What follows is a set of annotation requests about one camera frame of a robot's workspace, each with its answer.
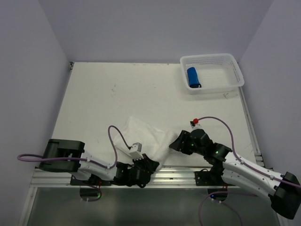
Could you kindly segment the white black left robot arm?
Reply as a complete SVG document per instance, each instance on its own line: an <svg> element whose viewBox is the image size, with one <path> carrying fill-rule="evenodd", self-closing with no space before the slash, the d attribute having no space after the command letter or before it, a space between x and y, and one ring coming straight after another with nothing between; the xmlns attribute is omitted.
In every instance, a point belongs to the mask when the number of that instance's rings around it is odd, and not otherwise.
<svg viewBox="0 0 301 226"><path fill-rule="evenodd" d="M118 161L112 166L91 155L84 150L84 146L80 141L50 139L38 169L70 173L74 177L72 185L84 183L92 186L103 184L144 188L159 167L159 162L142 153L140 143L134 143L128 148L131 164Z"/></svg>

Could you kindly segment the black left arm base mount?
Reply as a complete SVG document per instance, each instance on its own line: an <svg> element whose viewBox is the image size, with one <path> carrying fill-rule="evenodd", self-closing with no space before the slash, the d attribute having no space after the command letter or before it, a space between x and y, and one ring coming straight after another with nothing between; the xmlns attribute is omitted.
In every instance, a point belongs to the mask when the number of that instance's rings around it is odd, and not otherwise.
<svg viewBox="0 0 301 226"><path fill-rule="evenodd" d="M72 186L111 186L111 181L102 180L95 175L91 175L88 180L78 180L71 176L70 185Z"/></svg>

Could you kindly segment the white towel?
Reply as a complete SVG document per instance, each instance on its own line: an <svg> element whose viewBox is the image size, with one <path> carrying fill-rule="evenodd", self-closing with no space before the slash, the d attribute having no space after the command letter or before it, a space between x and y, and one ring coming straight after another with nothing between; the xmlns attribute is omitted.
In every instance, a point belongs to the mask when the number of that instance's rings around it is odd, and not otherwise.
<svg viewBox="0 0 301 226"><path fill-rule="evenodd" d="M169 145L177 138L177 133L158 129L148 123L130 116L121 133L109 135L114 147L129 156L128 146L134 143L142 144L141 153L146 154L152 161L159 163L156 171L160 171L170 154Z"/></svg>

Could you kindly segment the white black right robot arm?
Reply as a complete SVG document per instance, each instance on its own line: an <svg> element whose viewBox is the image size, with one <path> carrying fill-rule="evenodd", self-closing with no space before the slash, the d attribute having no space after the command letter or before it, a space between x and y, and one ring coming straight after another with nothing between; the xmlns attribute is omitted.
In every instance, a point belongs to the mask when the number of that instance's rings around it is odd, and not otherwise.
<svg viewBox="0 0 301 226"><path fill-rule="evenodd" d="M233 149L213 142L203 129L183 130L169 147L186 155L197 153L211 164L210 170L195 172L197 186L238 186L270 201L277 214L294 219L301 205L301 185L294 174L252 163Z"/></svg>

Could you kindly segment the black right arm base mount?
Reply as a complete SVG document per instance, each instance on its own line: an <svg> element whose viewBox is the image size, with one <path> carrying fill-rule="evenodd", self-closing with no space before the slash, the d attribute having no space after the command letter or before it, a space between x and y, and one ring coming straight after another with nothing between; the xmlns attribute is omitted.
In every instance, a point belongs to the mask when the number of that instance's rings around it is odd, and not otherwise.
<svg viewBox="0 0 301 226"><path fill-rule="evenodd" d="M202 169L194 172L196 186L224 186L221 174L210 169Z"/></svg>

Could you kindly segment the blue towel with black trim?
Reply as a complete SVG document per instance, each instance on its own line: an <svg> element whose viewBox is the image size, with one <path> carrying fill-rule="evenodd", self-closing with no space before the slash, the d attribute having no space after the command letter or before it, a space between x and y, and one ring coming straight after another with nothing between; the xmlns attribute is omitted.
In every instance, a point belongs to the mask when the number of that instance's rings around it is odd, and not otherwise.
<svg viewBox="0 0 301 226"><path fill-rule="evenodd" d="M201 88L201 83L198 80L198 74L195 67L187 69L188 84L190 88L196 89Z"/></svg>

